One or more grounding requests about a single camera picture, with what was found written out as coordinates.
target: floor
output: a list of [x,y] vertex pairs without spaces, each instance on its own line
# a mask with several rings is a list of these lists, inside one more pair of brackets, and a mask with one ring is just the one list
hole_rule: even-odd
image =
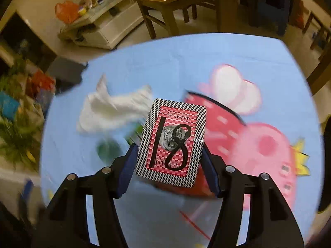
[[[178,27],[181,34],[195,34],[195,33],[210,33],[216,32],[216,16],[215,12],[211,9],[198,6],[198,18],[196,20],[192,19],[191,11],[189,10],[190,22],[184,23],[183,16],[180,10],[175,11],[175,18],[178,23]],[[248,25],[248,14],[245,7],[239,8],[240,20],[238,25],[238,33],[241,34],[252,34],[266,37],[275,37],[281,39],[289,48],[289,51],[294,56],[298,65],[302,69],[302,73],[305,77],[314,70],[316,65],[319,63],[318,57],[321,54],[320,49],[310,50],[310,45],[312,43],[312,33],[317,31],[317,27],[311,25],[305,35],[302,35],[302,31],[297,28],[288,25],[286,33],[283,37],[279,37],[276,34],[276,29],[270,23],[263,23],[259,28],[250,27]],[[151,14],[154,17],[162,19],[161,14],[156,11],[152,11]],[[157,38],[168,37],[168,33],[165,29],[154,24]],[[118,49],[130,46],[133,44],[138,44],[151,40],[144,23],[140,24],[135,30],[128,34],[122,42],[117,46]],[[68,43],[68,45],[63,49],[61,53],[62,56],[73,59],[77,62],[86,62],[88,60],[97,58],[99,56],[110,53],[109,50],[88,48],[88,47],[77,47],[73,43]],[[319,92],[314,96],[314,101],[316,104],[318,116],[320,122],[324,121],[327,114],[331,113],[331,86],[326,84]],[[5,187],[0,193],[0,201],[3,201],[9,210],[16,213],[16,194],[17,191],[21,189],[21,186],[15,185],[14,183],[6,182],[0,180],[0,187]],[[38,203],[42,202],[40,190],[35,189],[31,197],[31,216],[35,217],[36,206]],[[314,224],[312,226],[311,234],[314,232],[319,232],[321,228],[326,223],[327,219],[331,215],[331,208],[329,208],[324,214],[318,215]]]

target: blue tablecloth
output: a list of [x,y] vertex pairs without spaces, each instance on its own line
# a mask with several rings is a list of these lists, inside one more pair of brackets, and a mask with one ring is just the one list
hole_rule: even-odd
[[[95,91],[103,73],[111,95],[132,92],[149,84],[154,98],[181,101],[185,90],[201,93],[198,83],[207,83],[219,64],[236,67],[244,79],[255,83],[261,91],[262,105],[258,111],[242,116],[245,122],[270,124],[291,144],[299,138],[305,140],[303,152],[309,155],[306,166],[310,176],[297,177],[293,210],[306,238],[319,204],[323,180],[319,122],[299,66],[282,41],[266,37],[187,35],[119,49],[90,61],[82,74],[82,84],[56,96],[48,113],[41,156],[45,203],[49,203],[49,194],[55,193],[69,173],[92,175],[105,166],[96,151],[105,134],[83,135],[76,131],[84,99]],[[128,124],[107,134],[118,141],[123,153],[129,147],[124,135],[132,128],[133,124]],[[133,176],[127,193],[115,200],[115,205],[129,247],[205,247],[221,202],[171,194]],[[87,213],[91,242],[97,243],[91,199]],[[246,239],[248,218],[249,212],[245,211],[238,243]]]

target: blue stool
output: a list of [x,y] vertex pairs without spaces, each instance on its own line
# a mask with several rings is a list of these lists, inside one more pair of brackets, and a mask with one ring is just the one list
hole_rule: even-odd
[[250,25],[259,26],[260,17],[278,24],[278,35],[284,35],[290,14],[291,0],[254,0],[251,4]]

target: white cloth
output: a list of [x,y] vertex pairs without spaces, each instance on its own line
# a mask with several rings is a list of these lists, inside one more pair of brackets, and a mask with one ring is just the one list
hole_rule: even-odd
[[77,122],[79,132],[97,132],[119,128],[129,121],[147,117],[152,106],[149,86],[126,95],[112,97],[107,91],[106,77],[102,75],[97,92],[84,101]]

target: playing card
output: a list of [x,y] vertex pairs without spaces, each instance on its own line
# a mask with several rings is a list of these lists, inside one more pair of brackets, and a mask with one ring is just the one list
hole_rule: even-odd
[[141,135],[136,174],[165,184],[192,187],[205,124],[204,106],[156,99]]

